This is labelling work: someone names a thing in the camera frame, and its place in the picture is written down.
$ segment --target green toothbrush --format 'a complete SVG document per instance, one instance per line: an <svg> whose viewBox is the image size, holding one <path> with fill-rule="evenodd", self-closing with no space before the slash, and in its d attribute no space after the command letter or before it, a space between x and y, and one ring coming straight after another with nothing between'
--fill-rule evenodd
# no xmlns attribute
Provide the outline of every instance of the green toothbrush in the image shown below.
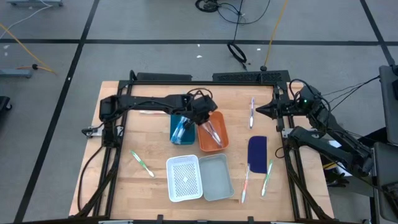
<svg viewBox="0 0 398 224"><path fill-rule="evenodd" d="M150 170L148 169L148 167L144 164L144 161L142 161L142 160L138 157L138 155L137 155L133 150L130 150L130 152L131 152L131 154L134 156L134 158L136 158L137 161L141 164L141 166L142 166L143 168L145 168L145 170L148 171L148 174L149 174L151 177L155 177L155 174L154 174L152 171L150 171Z"/></svg>

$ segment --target gray plastic tray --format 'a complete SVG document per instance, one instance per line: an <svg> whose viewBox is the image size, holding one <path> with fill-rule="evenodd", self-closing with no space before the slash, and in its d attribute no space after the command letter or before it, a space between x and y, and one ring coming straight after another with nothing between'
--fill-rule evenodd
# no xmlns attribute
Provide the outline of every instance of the gray plastic tray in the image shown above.
<svg viewBox="0 0 398 224"><path fill-rule="evenodd" d="M207 201L232 197L235 194L225 154L199 159L201 184Z"/></svg>

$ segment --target orange cup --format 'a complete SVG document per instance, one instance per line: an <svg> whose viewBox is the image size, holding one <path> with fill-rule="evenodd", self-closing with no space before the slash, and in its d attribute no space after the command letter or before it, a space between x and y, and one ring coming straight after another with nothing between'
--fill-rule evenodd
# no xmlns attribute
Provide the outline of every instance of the orange cup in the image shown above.
<svg viewBox="0 0 398 224"><path fill-rule="evenodd" d="M220 137L222 146L220 147L212 138L212 136L210 136L210 134L207 133L203 127L199 126L198 138L200 149L205 152L213 152L225 149L228 147L229 141L223 114L219 111L215 111L210 115L209 121L211 121L215 131Z"/></svg>

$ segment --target wooden tabletop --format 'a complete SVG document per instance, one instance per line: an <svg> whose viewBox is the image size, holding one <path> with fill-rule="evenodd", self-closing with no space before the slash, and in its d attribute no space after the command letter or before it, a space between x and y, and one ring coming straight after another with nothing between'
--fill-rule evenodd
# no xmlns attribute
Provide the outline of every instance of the wooden tabletop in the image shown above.
<svg viewBox="0 0 398 224"><path fill-rule="evenodd" d="M294 83L294 91L301 85ZM118 82L103 82L93 118L93 125L99 125L100 100L116 94ZM167 114L142 114L130 111L119 164L118 178L114 193L111 218L155 220L163 214L165 220L247 220L253 216L256 221L294 221L292 202L285 161L275 157L275 150L281 147L280 133L275 130L276 120L263 114L254 113L254 126L249 129L249 108L251 98L256 99L256 107L265 105L272 99L272 87L268 86L166 86L134 85L132 95L159 96L186 93L196 88L209 88L218 105L218 111L224 115L229 137L229 146L221 153L226 154L229 174L235 190L231 198L213 202L203 197L184 202L171 202L167 190L166 160L170 157L194 154L199 158L208 156L202 152L197 141L191 146L175 146L170 142L170 116ZM295 117L295 124L309 128L308 120ZM239 202L246 176L248 141L252 136L267 136L267 159L273 159L272 175L265 198L261 198L264 174L250 173L244 204ZM100 147L101 139L92 138L87 142L82 166ZM149 176L133 158L130 150L154 172L156 178ZM84 205L98 186L104 149L89 164L83 179L81 204ZM333 217L325 176L323 175L320 156L314 150L300 148L307 188L325 213ZM77 213L77 188L70 208L70 214ZM299 202L302 202L297 189ZM100 214L104 213L107 190L103 194ZM300 213L304 217L300 203Z"/></svg>

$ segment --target white plastic basket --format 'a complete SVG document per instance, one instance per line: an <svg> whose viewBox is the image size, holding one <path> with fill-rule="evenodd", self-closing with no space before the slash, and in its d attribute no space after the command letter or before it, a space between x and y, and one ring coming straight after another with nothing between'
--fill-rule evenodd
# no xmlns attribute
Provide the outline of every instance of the white plastic basket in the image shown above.
<svg viewBox="0 0 398 224"><path fill-rule="evenodd" d="M172 202L200 198L203 195L197 156L178 156L167 159L167 185Z"/></svg>

